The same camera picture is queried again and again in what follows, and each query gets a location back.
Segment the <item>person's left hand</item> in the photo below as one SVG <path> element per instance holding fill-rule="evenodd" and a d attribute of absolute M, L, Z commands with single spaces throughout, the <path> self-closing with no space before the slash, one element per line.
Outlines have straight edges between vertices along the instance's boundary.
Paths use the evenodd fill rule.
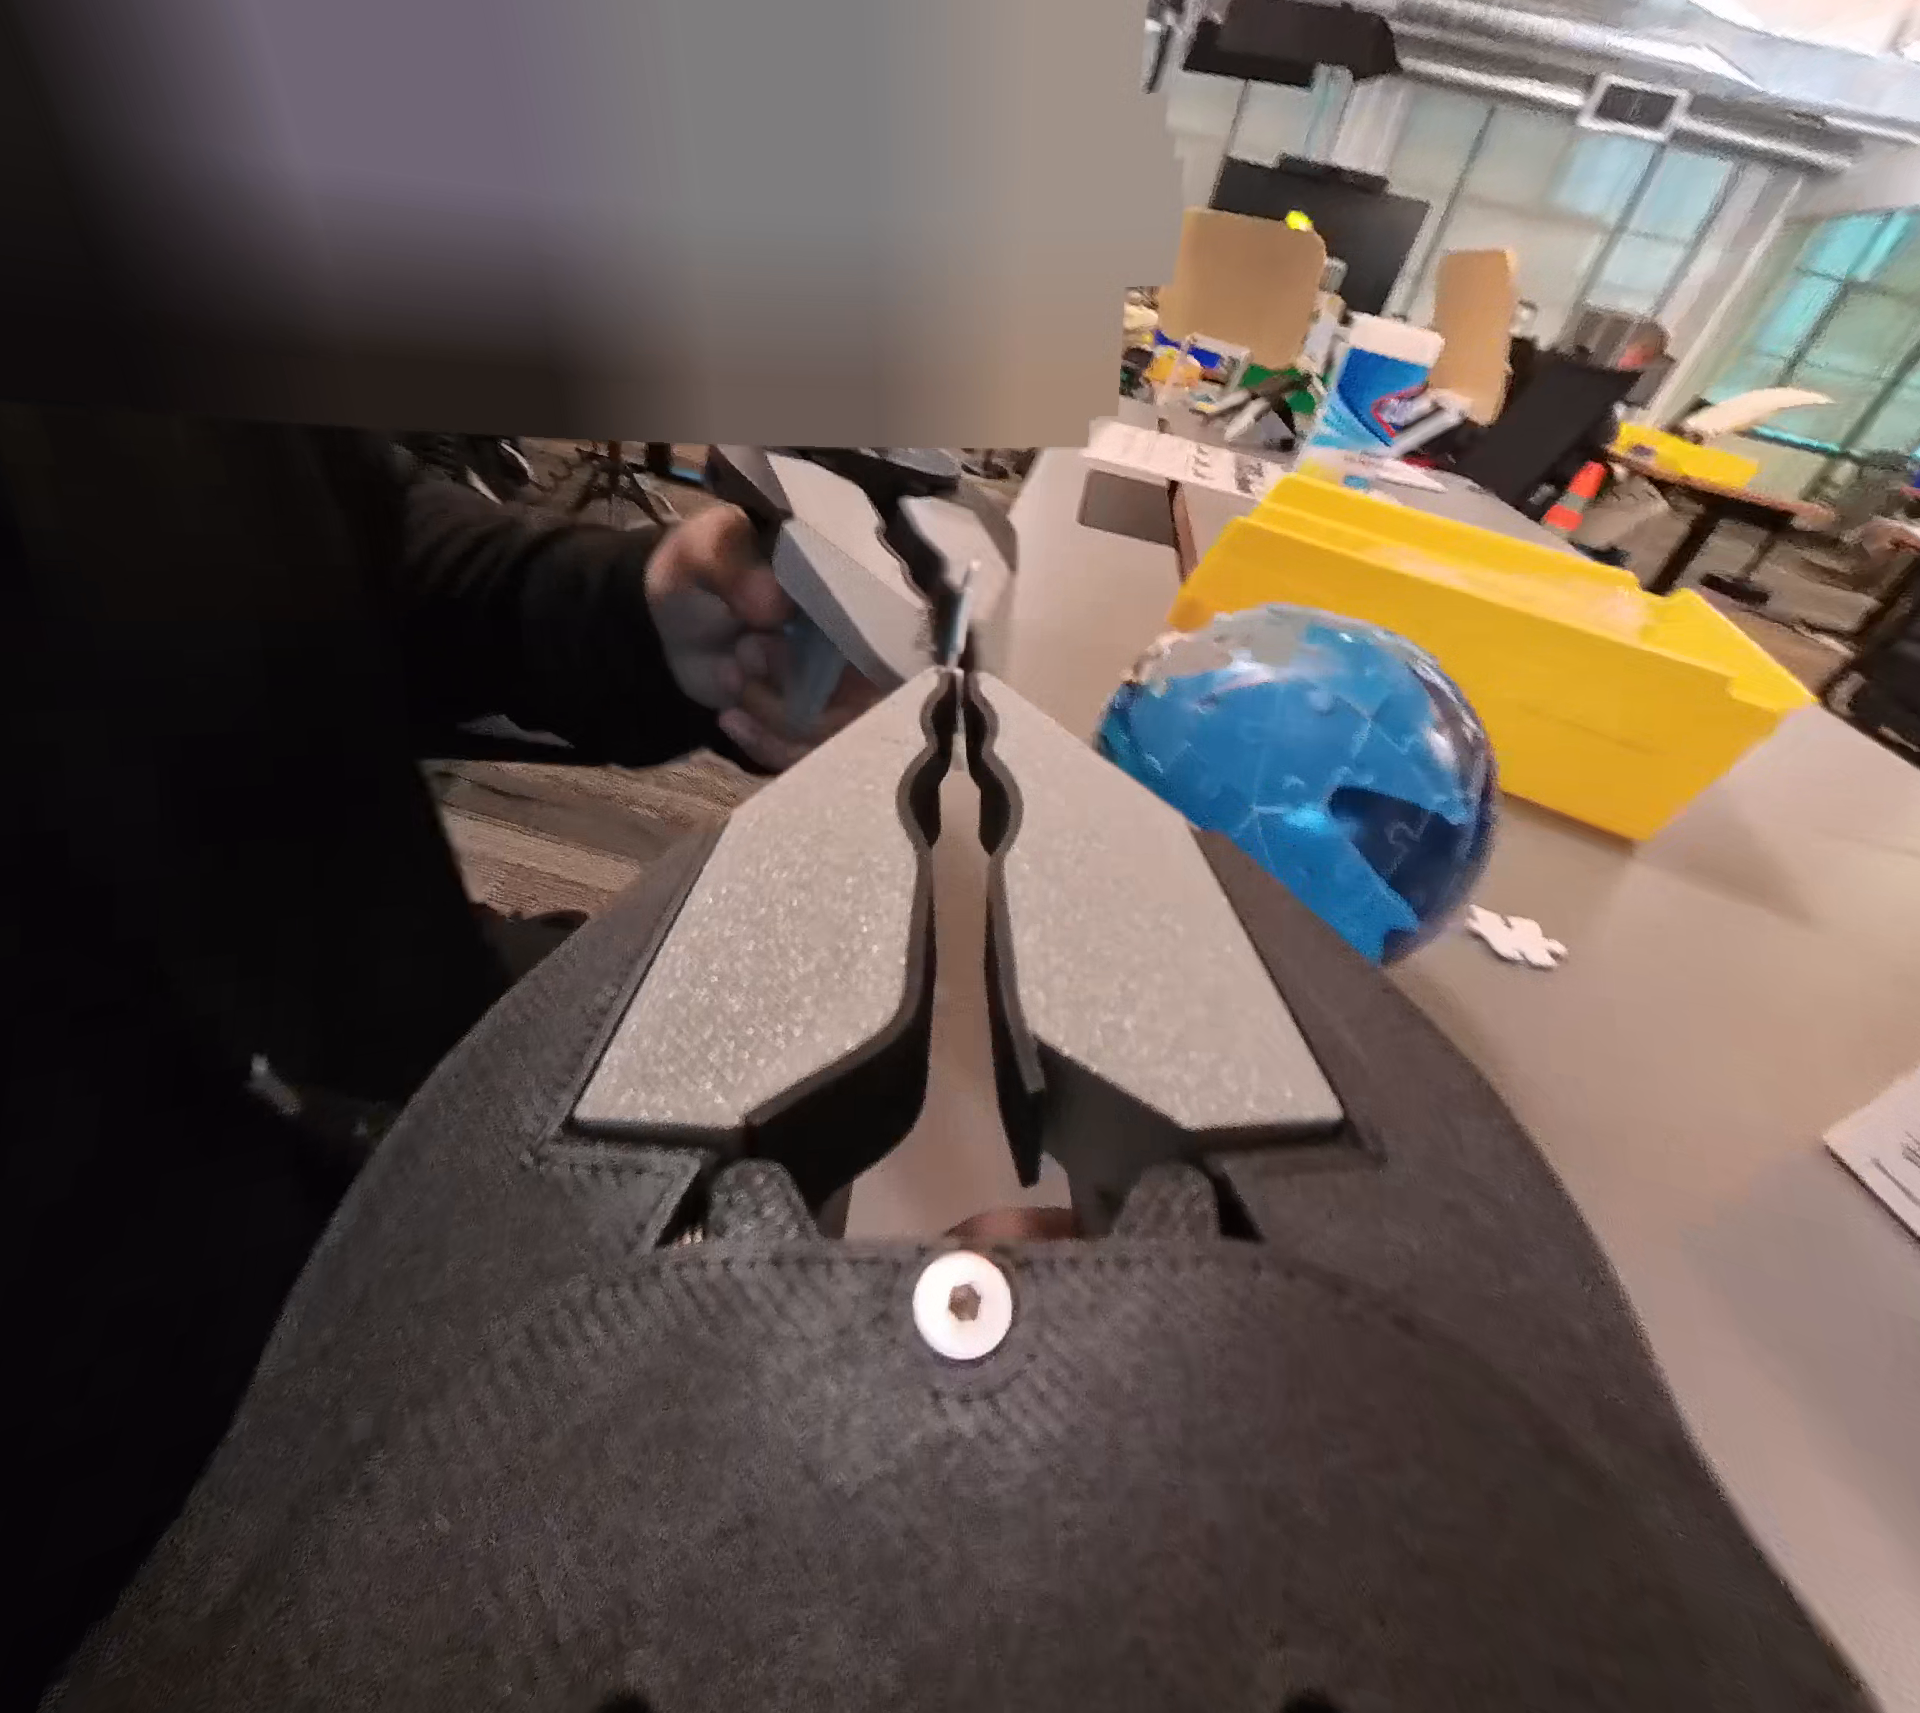
<path fill-rule="evenodd" d="M 881 696 L 846 667 L 820 715 L 794 715 L 794 606 L 738 506 L 706 506 L 672 526 L 646 562 L 644 593 L 676 686 L 713 716 L 724 751 L 746 769 L 799 765 Z"/>

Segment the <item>white printed paper sheet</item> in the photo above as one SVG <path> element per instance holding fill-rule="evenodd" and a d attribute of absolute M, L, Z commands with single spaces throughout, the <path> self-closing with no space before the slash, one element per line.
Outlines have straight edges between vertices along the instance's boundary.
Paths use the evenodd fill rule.
<path fill-rule="evenodd" d="M 1918 1241 L 1918 1069 L 1835 1122 L 1823 1145 Z"/>

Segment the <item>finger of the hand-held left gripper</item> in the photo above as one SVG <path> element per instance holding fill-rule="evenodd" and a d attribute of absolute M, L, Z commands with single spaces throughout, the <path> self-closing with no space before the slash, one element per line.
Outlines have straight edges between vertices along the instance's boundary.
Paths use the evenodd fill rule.
<path fill-rule="evenodd" d="M 971 636 L 997 626 L 1019 574 L 1019 538 L 995 496 L 907 496 L 896 506 L 896 553 L 945 638 L 952 593 L 978 558 Z"/>
<path fill-rule="evenodd" d="M 774 572 L 794 610 L 880 691 L 947 662 L 945 456 L 771 456 Z"/>

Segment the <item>wooden top table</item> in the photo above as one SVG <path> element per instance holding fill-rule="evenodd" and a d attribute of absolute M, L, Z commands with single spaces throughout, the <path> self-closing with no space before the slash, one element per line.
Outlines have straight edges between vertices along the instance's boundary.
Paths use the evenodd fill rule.
<path fill-rule="evenodd" d="M 1757 533 L 1759 544 L 1737 574 L 1706 574 L 1699 587 L 1737 606 L 1759 611 L 1772 593 L 1759 581 L 1764 562 L 1790 533 L 1816 533 L 1833 524 L 1833 511 L 1813 501 L 1774 496 L 1752 486 L 1749 468 L 1737 456 L 1717 456 L 1706 445 L 1653 428 L 1619 428 L 1609 462 L 1657 489 L 1668 501 L 1686 501 L 1693 514 L 1678 544 L 1643 578 L 1653 597 L 1678 592 L 1723 529 Z"/>

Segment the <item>yellow plastic bin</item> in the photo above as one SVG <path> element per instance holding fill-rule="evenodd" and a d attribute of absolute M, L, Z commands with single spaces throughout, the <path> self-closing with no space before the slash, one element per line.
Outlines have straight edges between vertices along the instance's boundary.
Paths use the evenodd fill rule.
<path fill-rule="evenodd" d="M 1281 478 L 1200 557 L 1167 625 L 1266 605 L 1369 622 L 1429 652 L 1497 751 L 1503 789 L 1647 841 L 1813 693 L 1696 592 L 1376 492 Z"/>

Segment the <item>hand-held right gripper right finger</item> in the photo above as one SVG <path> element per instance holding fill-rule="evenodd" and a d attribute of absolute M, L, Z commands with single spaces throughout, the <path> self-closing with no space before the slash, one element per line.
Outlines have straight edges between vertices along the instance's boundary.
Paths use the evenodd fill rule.
<path fill-rule="evenodd" d="M 1346 1113 L 1202 836 L 990 673 L 961 686 L 985 989 L 1021 1182 L 1329 1143 Z"/>

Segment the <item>white puzzle piece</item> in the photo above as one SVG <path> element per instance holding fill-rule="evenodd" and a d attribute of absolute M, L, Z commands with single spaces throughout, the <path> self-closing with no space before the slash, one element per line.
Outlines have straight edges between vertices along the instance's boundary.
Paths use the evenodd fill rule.
<path fill-rule="evenodd" d="M 1554 973 L 1570 953 L 1565 943 L 1550 936 L 1534 919 L 1510 918 L 1480 905 L 1468 909 L 1463 931 L 1503 964 L 1532 973 Z"/>

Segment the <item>narrow cardboard panel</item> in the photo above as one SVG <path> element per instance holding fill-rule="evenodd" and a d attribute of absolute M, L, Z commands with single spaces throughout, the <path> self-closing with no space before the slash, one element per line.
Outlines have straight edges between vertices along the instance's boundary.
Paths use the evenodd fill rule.
<path fill-rule="evenodd" d="M 1513 384 L 1517 304 L 1513 248 L 1463 248 L 1440 259 L 1429 328 L 1442 338 L 1442 352 L 1429 372 L 1429 387 L 1480 428 L 1500 418 Z"/>

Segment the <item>black monitor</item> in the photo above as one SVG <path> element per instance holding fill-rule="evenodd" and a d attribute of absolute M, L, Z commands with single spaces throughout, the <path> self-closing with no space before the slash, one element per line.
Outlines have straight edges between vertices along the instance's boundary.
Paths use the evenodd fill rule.
<path fill-rule="evenodd" d="M 1344 269 L 1340 299 L 1380 315 L 1404 274 L 1427 201 L 1391 193 L 1376 173 L 1280 156 L 1275 162 L 1228 159 L 1211 185 L 1210 210 L 1289 223 L 1301 216 Z"/>

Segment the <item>blue white wipes container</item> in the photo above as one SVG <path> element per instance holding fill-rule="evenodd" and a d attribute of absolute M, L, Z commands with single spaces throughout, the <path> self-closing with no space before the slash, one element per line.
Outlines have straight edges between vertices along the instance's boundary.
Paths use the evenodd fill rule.
<path fill-rule="evenodd" d="M 1346 315 L 1340 362 L 1314 415 L 1311 444 L 1334 452 L 1385 453 L 1427 418 L 1432 369 L 1448 338 L 1402 319 Z"/>

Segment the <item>person's left forearm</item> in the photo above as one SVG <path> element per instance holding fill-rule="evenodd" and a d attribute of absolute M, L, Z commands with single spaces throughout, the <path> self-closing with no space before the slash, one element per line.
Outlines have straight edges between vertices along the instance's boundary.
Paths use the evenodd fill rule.
<path fill-rule="evenodd" d="M 618 767 L 719 745 L 713 702 L 676 672 L 657 593 L 701 541 L 696 519 L 607 529 L 489 501 L 393 448 L 399 656 L 408 712 L 449 745 L 478 718 Z"/>

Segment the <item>blue puzzle ball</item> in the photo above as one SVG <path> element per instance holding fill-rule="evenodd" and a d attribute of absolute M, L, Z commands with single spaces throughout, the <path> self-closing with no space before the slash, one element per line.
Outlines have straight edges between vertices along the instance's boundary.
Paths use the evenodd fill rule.
<path fill-rule="evenodd" d="M 1164 633 L 1094 747 L 1380 966 L 1464 913 L 1497 836 L 1497 751 L 1437 660 L 1310 606 Z"/>

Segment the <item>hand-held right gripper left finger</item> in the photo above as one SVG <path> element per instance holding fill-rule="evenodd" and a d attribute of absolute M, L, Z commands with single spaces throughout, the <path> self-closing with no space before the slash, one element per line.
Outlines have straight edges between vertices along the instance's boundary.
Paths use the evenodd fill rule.
<path fill-rule="evenodd" d="M 937 976 L 947 676 L 734 812 L 648 936 L 570 1128 L 779 1164 L 828 1208 L 917 1125 Z"/>

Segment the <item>large cardboard panel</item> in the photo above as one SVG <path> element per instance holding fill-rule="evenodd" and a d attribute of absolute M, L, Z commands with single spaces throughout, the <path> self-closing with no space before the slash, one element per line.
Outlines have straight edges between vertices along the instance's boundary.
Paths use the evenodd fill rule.
<path fill-rule="evenodd" d="M 1171 281 L 1160 288 L 1160 337 L 1243 349 L 1258 369 L 1286 369 L 1318 319 L 1326 246 L 1285 221 L 1186 209 Z"/>

